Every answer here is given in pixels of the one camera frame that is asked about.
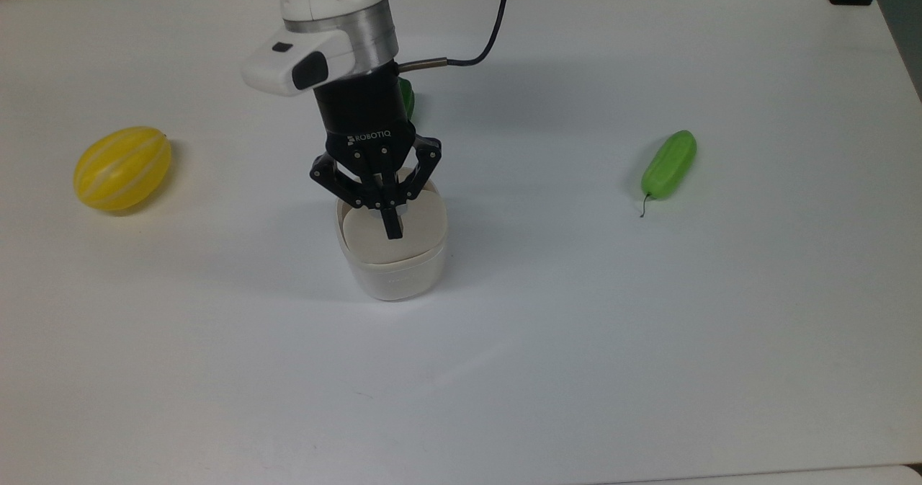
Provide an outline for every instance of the yellow fruit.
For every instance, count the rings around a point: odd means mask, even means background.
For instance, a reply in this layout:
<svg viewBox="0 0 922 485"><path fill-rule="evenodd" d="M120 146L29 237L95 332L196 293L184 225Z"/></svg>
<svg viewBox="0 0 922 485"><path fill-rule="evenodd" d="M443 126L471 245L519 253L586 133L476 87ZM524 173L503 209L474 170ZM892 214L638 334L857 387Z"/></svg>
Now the yellow fruit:
<svg viewBox="0 0 922 485"><path fill-rule="evenodd" d="M170 167L170 141L157 128L131 127L90 146L73 171L73 192L80 202L103 211L140 203Z"/></svg>

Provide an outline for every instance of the green vegetable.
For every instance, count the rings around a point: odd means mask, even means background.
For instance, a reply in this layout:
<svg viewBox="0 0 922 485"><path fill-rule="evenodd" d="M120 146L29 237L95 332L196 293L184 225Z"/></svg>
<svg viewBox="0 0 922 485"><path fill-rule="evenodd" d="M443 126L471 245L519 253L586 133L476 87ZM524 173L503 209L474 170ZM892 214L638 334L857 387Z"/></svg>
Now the green vegetable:
<svg viewBox="0 0 922 485"><path fill-rule="evenodd" d="M673 134L656 152L650 166L643 172L640 187L646 199L665 199L682 182L692 166L698 143L688 130Z"/></svg>
<svg viewBox="0 0 922 485"><path fill-rule="evenodd" d="M409 118L413 117L413 108L416 106L416 95L413 94L413 85L405 78L399 78L398 84L400 85L400 96L404 100L406 118L409 120Z"/></svg>

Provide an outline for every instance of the white table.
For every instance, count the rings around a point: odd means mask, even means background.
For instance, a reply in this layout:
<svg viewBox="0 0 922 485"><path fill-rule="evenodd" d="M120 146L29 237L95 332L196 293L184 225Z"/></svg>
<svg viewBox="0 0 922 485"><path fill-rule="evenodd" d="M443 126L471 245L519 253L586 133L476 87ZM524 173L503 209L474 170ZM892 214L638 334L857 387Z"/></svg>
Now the white table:
<svg viewBox="0 0 922 485"><path fill-rule="evenodd" d="M392 0L402 61L497 0ZM365 297L276 0L0 0L0 479L554 485L922 460L922 105L877 6L509 0L411 74L447 274ZM162 128L134 215L79 154ZM659 143L683 187L639 219Z"/></svg>

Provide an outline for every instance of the white container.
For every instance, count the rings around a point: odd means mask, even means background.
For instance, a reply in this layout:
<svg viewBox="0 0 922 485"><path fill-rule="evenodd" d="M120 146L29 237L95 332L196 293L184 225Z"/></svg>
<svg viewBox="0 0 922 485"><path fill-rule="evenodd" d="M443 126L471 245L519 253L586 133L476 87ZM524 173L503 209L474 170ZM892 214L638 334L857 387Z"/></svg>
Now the white container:
<svg viewBox="0 0 922 485"><path fill-rule="evenodd" d="M426 183L424 190L439 194L431 182ZM337 200L336 235L339 238L339 248L349 261L349 269L352 269L355 279L359 281L359 285L368 295L382 299L382 301L412 298L413 295L428 291L439 281L445 266L445 253L447 253L447 248L445 248L448 236L447 226L442 228L441 241L424 253L402 259L399 262L392 262L392 264L366 264L355 253L349 251L346 245L343 222L350 212L366 213L368 211L364 208L354 209L342 200Z"/></svg>

